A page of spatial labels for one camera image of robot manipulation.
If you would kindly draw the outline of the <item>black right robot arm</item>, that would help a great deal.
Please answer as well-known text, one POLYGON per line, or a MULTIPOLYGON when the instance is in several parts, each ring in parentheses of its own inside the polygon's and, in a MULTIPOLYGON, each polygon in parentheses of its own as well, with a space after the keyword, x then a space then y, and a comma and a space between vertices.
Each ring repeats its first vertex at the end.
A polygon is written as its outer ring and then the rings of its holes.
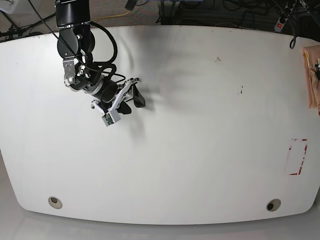
POLYGON ((144 108, 146 101, 137 88, 140 79, 118 76, 114 64, 118 56, 118 46, 112 34, 100 24, 91 21, 89 1, 55 1, 56 25, 59 28, 57 51, 63 59, 64 84, 74 92, 84 91, 93 96, 91 108, 101 113, 106 126, 115 124, 121 115, 132 112, 128 101, 136 108, 144 108), (94 26, 109 38, 113 53, 107 61, 94 61, 93 50, 96 44, 91 31, 94 26))

